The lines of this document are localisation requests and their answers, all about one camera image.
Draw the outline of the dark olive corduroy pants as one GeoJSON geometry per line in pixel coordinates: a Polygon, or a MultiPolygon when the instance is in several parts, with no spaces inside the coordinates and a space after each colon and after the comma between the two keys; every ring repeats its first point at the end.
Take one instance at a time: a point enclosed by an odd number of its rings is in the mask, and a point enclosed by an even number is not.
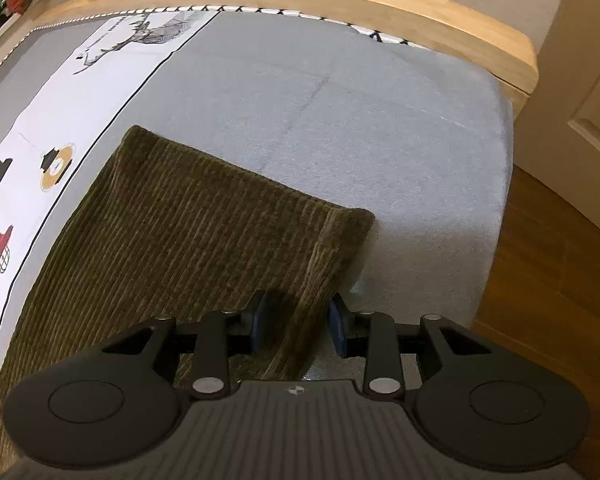
{"type": "Polygon", "coordinates": [[[271,347],[234,360],[232,372],[298,378],[374,221],[129,128],[24,300],[0,370],[0,475],[17,459],[2,422],[9,391],[157,314],[194,322],[270,290],[271,347]]]}

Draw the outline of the beige door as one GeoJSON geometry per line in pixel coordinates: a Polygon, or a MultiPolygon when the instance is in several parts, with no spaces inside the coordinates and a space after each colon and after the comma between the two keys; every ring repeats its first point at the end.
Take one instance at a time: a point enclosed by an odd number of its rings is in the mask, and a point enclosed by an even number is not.
{"type": "Polygon", "coordinates": [[[600,228],[600,0],[562,0],[539,70],[514,162],[600,228]]]}

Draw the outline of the grey printed bed sheet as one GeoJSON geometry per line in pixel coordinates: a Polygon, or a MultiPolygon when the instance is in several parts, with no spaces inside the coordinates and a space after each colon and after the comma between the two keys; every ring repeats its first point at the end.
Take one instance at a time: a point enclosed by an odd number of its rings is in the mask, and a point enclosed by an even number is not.
{"type": "Polygon", "coordinates": [[[513,119],[457,58],[353,28],[224,12],[151,76],[87,156],[16,281],[24,292],[96,172],[140,125],[376,218],[342,293],[411,323],[474,319],[500,234],[513,119]]]}

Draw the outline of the wooden bed frame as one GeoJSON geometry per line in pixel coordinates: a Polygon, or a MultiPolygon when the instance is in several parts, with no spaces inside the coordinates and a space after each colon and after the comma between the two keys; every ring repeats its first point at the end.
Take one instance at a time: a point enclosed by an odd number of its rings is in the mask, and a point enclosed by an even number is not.
{"type": "Polygon", "coordinates": [[[7,40],[6,48],[15,51],[31,32],[45,26],[204,4],[297,11],[305,18],[360,26],[461,58],[490,72],[516,112],[522,110],[539,81],[528,36],[452,0],[69,0],[25,24],[7,40]]]}

